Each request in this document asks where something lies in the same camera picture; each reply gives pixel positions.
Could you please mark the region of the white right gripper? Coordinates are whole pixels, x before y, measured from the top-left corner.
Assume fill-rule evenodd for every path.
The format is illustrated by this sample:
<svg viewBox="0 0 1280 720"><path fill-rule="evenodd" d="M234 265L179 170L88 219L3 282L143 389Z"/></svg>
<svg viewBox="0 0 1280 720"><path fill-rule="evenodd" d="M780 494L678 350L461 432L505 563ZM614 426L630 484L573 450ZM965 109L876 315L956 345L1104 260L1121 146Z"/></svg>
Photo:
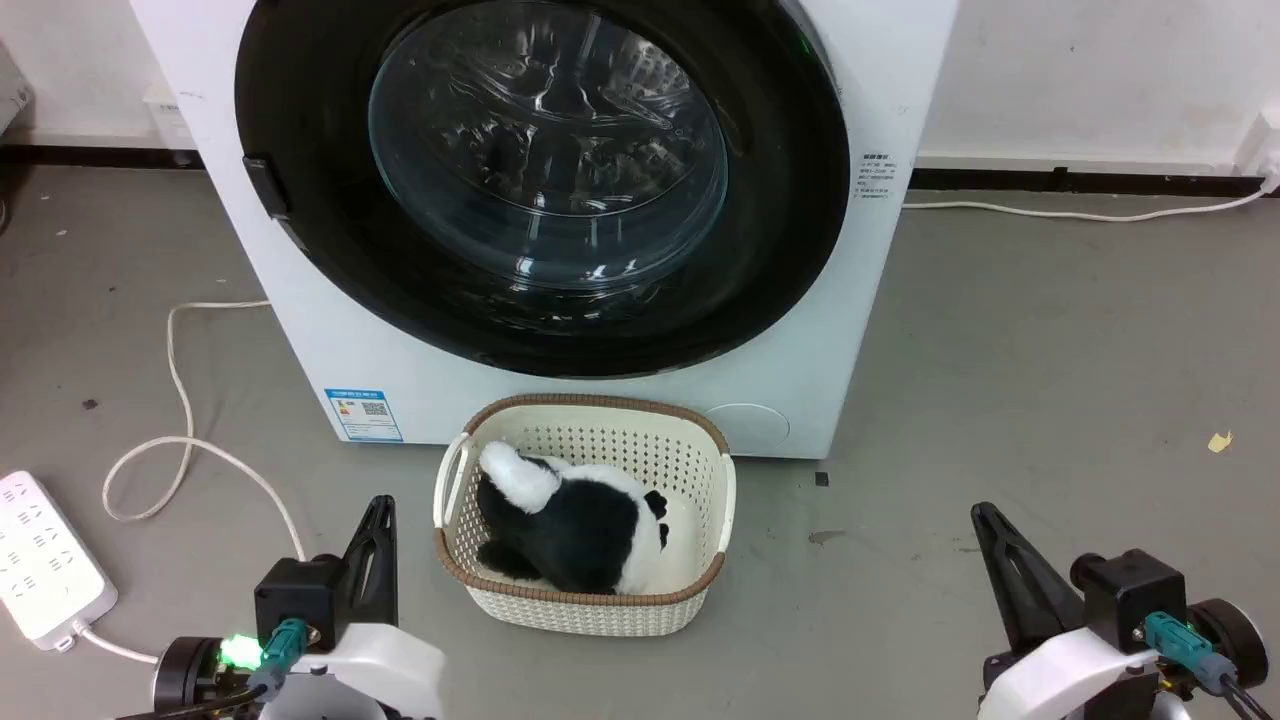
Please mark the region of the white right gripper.
<svg viewBox="0 0 1280 720"><path fill-rule="evenodd" d="M1270 716L1251 693L1268 678L1268 651L1235 605L1206 600L1183 621L1152 612L1125 653L1080 629L1082 597L995 503L975 503L972 521L1010 650L1029 652L991 680L980 719L1189 719L1197 692L1239 719Z"/></svg>

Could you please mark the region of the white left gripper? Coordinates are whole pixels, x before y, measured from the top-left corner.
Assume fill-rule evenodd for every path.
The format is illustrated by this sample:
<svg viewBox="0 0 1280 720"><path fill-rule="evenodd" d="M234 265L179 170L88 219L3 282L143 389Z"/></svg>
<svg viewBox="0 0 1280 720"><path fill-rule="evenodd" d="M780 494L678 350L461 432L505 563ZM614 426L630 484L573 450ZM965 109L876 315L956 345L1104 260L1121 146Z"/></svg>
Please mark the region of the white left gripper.
<svg viewBox="0 0 1280 720"><path fill-rule="evenodd" d="M370 500L344 553L348 625L321 651L280 623L262 639L182 637L154 673L155 719L443 719L445 656L399 625L396 500Z"/></svg>

